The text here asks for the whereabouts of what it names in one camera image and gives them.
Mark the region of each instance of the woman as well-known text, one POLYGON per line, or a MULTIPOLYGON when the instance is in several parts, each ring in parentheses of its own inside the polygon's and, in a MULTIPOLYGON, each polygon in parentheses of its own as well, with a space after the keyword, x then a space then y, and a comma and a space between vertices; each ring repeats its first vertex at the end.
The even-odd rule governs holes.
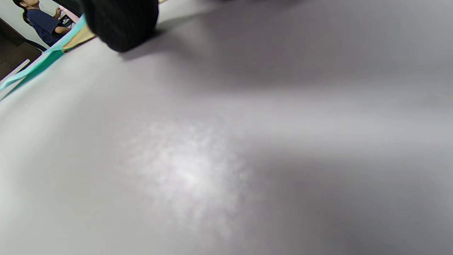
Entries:
POLYGON ((49 46, 54 45, 71 29, 66 28, 60 23, 58 18, 61 10, 57 8, 55 16, 50 16, 41 11, 39 0, 13 0, 14 3, 24 9, 23 19, 32 26, 39 37, 49 46))

